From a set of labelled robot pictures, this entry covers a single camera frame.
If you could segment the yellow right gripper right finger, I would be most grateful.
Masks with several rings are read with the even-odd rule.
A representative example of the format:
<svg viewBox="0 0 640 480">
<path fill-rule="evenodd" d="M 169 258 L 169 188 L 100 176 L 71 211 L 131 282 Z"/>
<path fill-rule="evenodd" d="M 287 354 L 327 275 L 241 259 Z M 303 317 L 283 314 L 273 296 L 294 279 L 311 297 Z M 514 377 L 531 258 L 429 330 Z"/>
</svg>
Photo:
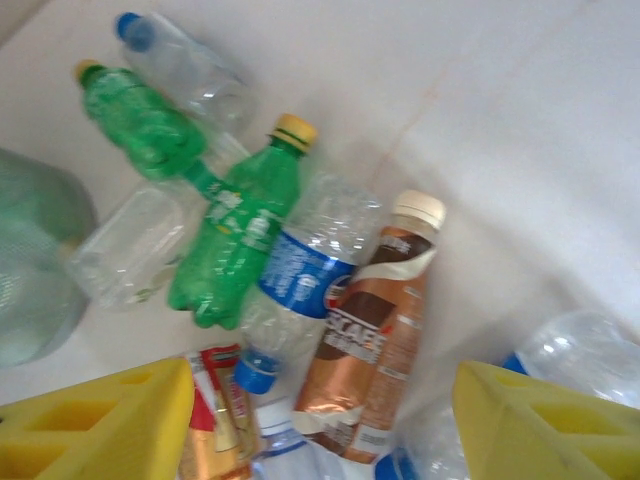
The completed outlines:
<svg viewBox="0 0 640 480">
<path fill-rule="evenodd" d="M 636 479 L 638 410 L 478 361 L 452 405 L 473 479 Z"/>
</svg>

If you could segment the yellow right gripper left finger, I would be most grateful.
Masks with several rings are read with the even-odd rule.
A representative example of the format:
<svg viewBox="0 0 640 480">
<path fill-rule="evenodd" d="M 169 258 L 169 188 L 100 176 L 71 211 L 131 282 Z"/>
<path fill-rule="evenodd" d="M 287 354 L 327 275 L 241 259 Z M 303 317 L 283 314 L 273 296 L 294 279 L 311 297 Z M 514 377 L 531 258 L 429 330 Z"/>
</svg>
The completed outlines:
<svg viewBox="0 0 640 480">
<path fill-rule="evenodd" d="M 1 408 L 4 479 L 173 479 L 194 402 L 167 358 Z"/>
</svg>

